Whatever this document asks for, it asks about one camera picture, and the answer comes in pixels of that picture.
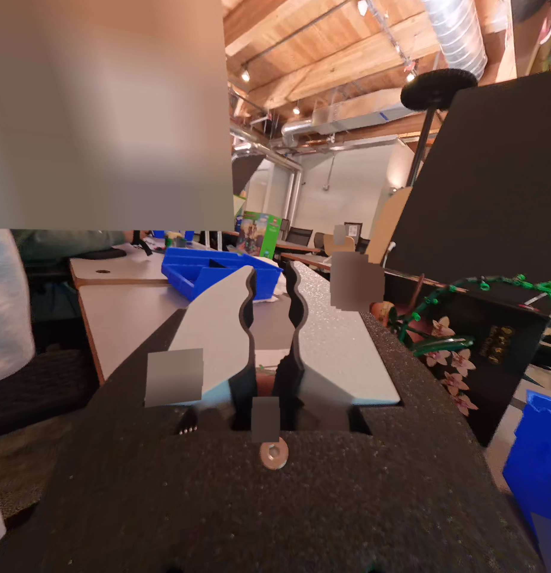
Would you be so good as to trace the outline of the background office desk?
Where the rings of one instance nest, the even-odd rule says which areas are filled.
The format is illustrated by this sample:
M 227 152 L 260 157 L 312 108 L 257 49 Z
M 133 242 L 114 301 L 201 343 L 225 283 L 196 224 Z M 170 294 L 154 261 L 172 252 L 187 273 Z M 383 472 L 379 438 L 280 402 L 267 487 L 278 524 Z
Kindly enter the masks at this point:
M 119 245 L 123 257 L 106 260 L 71 258 L 71 275 L 77 288 L 88 285 L 166 285 L 161 272 L 164 255 L 147 255 L 142 248 Z

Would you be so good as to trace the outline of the green toy set box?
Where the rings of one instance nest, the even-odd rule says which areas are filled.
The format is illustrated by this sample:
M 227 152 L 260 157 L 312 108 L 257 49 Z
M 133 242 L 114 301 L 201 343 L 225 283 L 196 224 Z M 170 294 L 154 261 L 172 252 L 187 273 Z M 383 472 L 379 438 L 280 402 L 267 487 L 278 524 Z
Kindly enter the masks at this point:
M 236 250 L 251 256 L 273 259 L 282 219 L 264 212 L 244 211 Z

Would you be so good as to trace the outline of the black disc on pole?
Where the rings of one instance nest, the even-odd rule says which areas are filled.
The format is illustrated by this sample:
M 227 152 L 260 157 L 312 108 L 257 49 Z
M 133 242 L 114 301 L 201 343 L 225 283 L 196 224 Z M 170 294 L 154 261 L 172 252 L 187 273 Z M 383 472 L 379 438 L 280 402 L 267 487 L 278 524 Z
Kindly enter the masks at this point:
M 458 91 L 477 86 L 478 80 L 470 71 L 445 68 L 418 75 L 402 88 L 401 104 L 408 110 L 425 112 L 406 187 L 413 187 L 416 181 L 436 112 L 447 111 Z

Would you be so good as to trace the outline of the black cardboard box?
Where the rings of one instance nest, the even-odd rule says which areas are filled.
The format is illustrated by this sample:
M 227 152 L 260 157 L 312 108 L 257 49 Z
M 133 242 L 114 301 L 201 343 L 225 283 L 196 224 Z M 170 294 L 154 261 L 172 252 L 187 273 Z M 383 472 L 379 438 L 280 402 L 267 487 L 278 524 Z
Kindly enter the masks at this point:
M 432 334 L 473 338 L 472 347 L 423 359 L 451 395 L 482 447 L 487 447 L 536 354 L 551 312 L 456 292 L 425 313 Z

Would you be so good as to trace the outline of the round silver ventilation duct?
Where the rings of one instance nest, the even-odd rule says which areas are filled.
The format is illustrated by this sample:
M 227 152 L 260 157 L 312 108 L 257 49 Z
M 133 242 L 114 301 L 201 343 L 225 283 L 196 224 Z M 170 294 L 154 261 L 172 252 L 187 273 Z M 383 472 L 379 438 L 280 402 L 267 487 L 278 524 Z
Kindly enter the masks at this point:
M 470 72 L 477 81 L 487 54 L 474 1 L 423 1 L 441 51 L 451 69 Z

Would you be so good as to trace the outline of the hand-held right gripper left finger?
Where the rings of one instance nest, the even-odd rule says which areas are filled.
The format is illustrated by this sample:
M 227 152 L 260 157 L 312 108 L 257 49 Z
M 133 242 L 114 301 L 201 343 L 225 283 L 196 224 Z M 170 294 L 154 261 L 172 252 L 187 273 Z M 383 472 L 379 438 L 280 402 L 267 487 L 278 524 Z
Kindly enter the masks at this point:
M 256 270 L 244 265 L 189 304 L 167 351 L 179 375 L 173 403 L 237 403 L 257 395 L 255 294 Z

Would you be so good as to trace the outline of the blue plastic bin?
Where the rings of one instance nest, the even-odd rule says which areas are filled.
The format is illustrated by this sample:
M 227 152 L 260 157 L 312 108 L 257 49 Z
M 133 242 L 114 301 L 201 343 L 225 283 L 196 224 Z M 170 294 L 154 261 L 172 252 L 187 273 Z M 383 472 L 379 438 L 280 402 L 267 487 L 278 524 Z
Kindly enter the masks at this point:
M 551 397 L 527 391 L 502 473 L 551 572 Z

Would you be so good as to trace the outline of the blue divided parts bin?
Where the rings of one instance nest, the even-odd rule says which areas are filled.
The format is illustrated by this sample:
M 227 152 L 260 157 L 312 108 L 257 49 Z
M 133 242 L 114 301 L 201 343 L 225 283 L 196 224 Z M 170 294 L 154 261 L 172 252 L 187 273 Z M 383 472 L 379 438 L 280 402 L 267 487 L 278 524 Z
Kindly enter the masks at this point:
M 255 271 L 278 267 L 246 253 L 170 247 L 165 252 L 161 272 L 179 294 L 193 301 L 215 283 L 245 266 L 251 266 Z

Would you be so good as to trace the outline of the rectangular ventilation duct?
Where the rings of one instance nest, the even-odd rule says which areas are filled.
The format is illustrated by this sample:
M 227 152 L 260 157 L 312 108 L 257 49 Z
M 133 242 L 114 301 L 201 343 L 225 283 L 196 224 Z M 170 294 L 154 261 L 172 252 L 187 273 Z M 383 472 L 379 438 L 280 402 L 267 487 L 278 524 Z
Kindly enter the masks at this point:
M 330 135 L 357 128 L 386 124 L 415 111 L 401 103 L 401 88 L 378 90 L 313 111 L 311 118 L 294 120 L 281 128 L 282 146 L 294 148 L 300 135 Z

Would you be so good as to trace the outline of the brick orchid plant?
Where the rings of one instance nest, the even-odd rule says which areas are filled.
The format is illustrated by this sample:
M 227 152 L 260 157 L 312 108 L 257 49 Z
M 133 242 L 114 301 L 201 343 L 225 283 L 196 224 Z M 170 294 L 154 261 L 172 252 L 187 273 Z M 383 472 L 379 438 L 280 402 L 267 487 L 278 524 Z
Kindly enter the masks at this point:
M 533 305 L 536 299 L 551 302 L 551 281 L 536 284 L 524 275 L 513 278 L 498 275 L 473 276 L 444 284 L 426 279 L 423 275 L 412 277 L 387 273 L 384 299 L 394 304 L 397 314 L 395 316 L 395 312 L 391 311 L 387 328 L 423 363 L 423 358 L 435 351 L 472 347 L 471 336 L 458 338 L 452 331 L 449 331 L 450 336 L 443 338 L 432 334 L 432 328 L 424 318 L 431 308 L 456 292 L 536 308 Z

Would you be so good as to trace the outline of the black backdrop board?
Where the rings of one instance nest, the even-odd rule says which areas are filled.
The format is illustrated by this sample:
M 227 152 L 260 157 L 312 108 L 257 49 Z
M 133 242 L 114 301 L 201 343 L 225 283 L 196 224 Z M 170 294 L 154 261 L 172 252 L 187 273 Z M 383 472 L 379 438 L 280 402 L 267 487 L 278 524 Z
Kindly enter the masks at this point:
M 551 71 L 457 92 L 392 240 L 388 270 L 551 280 Z

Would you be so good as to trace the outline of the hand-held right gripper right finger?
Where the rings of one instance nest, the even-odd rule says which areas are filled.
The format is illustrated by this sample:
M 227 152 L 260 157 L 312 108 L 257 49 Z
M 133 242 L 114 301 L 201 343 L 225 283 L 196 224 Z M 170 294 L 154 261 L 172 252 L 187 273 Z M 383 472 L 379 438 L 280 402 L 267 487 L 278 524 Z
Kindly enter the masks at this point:
M 401 398 L 361 315 L 330 303 L 330 282 L 292 261 L 285 270 L 292 345 L 273 394 L 322 406 L 386 406 Z

